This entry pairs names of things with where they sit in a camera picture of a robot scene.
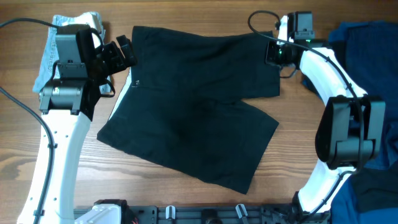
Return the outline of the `black shorts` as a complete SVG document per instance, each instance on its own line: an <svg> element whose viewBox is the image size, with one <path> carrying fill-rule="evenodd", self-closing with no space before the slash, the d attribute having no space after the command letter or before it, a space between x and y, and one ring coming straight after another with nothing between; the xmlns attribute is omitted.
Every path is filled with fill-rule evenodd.
<svg viewBox="0 0 398 224"><path fill-rule="evenodd" d="M280 93L270 33L205 37L135 26L137 64L99 141L242 194L278 122L246 103Z"/></svg>

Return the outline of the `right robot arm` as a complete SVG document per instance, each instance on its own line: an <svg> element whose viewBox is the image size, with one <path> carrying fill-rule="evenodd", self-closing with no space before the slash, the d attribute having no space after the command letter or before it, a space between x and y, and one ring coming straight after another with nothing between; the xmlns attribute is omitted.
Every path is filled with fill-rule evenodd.
<svg viewBox="0 0 398 224"><path fill-rule="evenodd" d="M334 51L315 40L274 39L267 45L265 61L301 71L325 104L315 135L318 160L294 197L299 218L311 219L328 212L346 180L378 155L386 104L357 86Z"/></svg>

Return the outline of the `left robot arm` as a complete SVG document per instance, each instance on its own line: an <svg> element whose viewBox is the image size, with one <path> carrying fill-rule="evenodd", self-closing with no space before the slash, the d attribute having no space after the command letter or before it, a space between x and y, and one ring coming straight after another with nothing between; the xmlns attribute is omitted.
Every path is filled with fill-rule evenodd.
<svg viewBox="0 0 398 224"><path fill-rule="evenodd" d="M102 199L80 217L74 216L74 192L81 149L104 95L108 77L136 64L131 41L95 46L98 31L89 25L59 27L55 36L59 72L39 93L42 122L40 147L28 198L18 223L133 223L127 202Z"/></svg>

